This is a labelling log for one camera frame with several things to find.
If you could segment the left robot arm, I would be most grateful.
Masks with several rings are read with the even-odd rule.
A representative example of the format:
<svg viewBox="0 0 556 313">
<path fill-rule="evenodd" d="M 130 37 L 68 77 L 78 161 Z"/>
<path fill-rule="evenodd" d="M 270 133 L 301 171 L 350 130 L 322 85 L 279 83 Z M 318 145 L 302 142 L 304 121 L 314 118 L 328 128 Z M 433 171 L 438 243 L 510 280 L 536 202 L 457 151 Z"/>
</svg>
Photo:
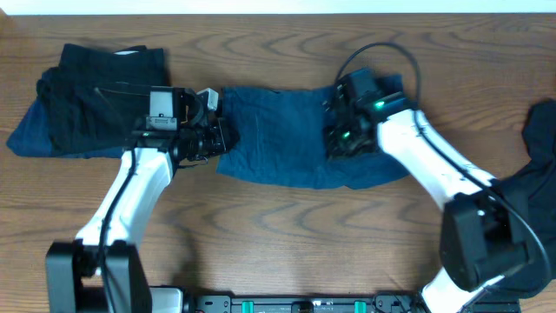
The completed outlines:
<svg viewBox="0 0 556 313">
<path fill-rule="evenodd" d="M 223 118 L 196 126 L 175 117 L 139 123 L 95 215 L 72 242 L 54 242 L 46 254 L 50 311 L 195 311 L 195 299 L 183 289 L 149 285 L 138 250 L 176 171 L 225 154 L 238 140 Z"/>
</svg>

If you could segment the black garment at right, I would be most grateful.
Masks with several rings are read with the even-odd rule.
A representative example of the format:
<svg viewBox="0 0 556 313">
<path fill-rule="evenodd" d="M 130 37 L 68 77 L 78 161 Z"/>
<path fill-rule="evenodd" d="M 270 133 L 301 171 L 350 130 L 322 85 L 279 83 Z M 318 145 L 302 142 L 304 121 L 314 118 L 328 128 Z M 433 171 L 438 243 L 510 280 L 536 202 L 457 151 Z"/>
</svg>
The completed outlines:
<svg viewBox="0 0 556 313">
<path fill-rule="evenodd" d="M 545 99 L 528 112 L 522 130 L 530 162 L 510 177 L 528 196 L 529 225 L 543 243 L 555 266 L 555 101 Z M 525 299 L 546 286 L 546 266 L 541 256 L 515 275 L 500 282 L 501 293 Z"/>
</svg>

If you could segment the folded black shorts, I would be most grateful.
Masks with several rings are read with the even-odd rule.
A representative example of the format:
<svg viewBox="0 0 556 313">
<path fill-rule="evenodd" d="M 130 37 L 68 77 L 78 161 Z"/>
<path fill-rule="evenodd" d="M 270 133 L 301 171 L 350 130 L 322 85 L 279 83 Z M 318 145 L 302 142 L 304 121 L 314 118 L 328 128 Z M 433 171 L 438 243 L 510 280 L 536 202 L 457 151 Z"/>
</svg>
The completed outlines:
<svg viewBox="0 0 556 313">
<path fill-rule="evenodd" d="M 121 55 L 65 44 L 36 84 L 53 154 L 122 147 L 149 113 L 150 88 L 168 85 L 161 48 Z"/>
</svg>

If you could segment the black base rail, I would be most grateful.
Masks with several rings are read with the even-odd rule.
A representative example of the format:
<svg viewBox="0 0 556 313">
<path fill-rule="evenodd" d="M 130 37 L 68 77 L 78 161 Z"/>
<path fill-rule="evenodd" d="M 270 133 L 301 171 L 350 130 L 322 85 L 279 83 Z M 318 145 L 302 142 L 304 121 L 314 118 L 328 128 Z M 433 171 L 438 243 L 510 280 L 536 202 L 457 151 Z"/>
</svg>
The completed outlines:
<svg viewBox="0 0 556 313">
<path fill-rule="evenodd" d="M 154 312 L 175 313 L 426 313 L 429 308 L 408 293 L 371 297 L 234 296 L 220 293 L 194 296 L 177 287 L 150 289 Z"/>
</svg>

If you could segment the blue denim shorts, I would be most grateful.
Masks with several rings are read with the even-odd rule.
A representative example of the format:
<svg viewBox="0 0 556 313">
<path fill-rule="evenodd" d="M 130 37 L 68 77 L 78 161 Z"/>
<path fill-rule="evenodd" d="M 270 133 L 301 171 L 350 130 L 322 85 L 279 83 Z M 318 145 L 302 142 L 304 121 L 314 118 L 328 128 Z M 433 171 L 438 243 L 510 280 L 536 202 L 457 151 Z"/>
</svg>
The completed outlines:
<svg viewBox="0 0 556 313">
<path fill-rule="evenodd" d="M 270 90 L 222 89 L 223 115 L 239 141 L 220 157 L 217 173 L 251 183 L 309 189 L 367 189 L 407 176 L 384 153 L 329 161 L 323 137 L 324 103 L 332 87 Z"/>
</svg>

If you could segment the folded navy shorts underneath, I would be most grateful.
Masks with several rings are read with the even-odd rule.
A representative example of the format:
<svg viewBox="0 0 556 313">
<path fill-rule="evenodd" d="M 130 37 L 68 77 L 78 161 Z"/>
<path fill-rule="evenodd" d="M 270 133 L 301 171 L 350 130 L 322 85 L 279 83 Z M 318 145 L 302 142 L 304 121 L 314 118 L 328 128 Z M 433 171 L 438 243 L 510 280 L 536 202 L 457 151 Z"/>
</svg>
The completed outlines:
<svg viewBox="0 0 556 313">
<path fill-rule="evenodd" d="M 50 124 L 46 109 L 40 100 L 35 100 L 21 122 L 9 136 L 6 146 L 19 157 L 61 157 L 61 158 L 116 158 L 122 156 L 122 148 L 94 150 L 70 154 L 56 152 L 49 138 Z"/>
</svg>

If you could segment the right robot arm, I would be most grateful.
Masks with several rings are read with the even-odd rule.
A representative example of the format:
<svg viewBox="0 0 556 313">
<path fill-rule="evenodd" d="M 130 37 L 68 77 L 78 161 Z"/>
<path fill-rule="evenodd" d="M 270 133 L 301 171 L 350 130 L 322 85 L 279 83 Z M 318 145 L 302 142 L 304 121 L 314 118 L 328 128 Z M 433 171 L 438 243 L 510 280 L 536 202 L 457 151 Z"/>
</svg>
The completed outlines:
<svg viewBox="0 0 556 313">
<path fill-rule="evenodd" d="M 434 279 L 415 296 L 387 296 L 393 312 L 517 312 L 500 283 L 546 260 L 528 221 L 521 187 L 475 166 L 448 143 L 401 92 L 374 83 L 338 83 L 325 132 L 328 155 L 380 151 L 399 162 L 442 212 L 440 260 Z"/>
</svg>

